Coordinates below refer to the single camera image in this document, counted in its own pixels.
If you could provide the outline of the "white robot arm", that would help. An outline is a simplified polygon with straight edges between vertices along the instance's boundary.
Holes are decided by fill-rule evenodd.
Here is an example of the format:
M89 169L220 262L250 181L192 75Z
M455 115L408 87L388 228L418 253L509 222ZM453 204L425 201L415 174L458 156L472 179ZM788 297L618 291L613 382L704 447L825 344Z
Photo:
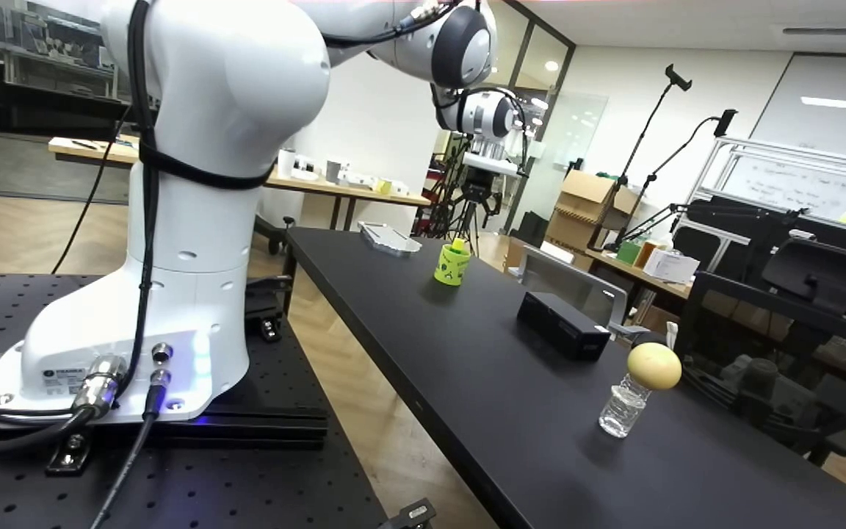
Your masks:
M431 87L437 122L503 134L484 0L106 0L102 41L142 122L118 269L46 303L0 356L0 413L200 417L250 369L250 241L280 149L366 53Z

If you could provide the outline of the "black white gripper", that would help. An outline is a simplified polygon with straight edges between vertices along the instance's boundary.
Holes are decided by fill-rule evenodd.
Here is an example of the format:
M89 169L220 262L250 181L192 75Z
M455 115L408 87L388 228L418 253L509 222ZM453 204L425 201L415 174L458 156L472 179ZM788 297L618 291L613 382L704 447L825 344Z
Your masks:
M493 191L493 181L499 176L513 176L516 168L509 162L493 162L493 159L478 159L468 156L463 159L463 176L462 176L462 221L458 221L458 237L475 244L478 232L475 222L475 209L484 209L484 213L496 213L503 209L503 197Z

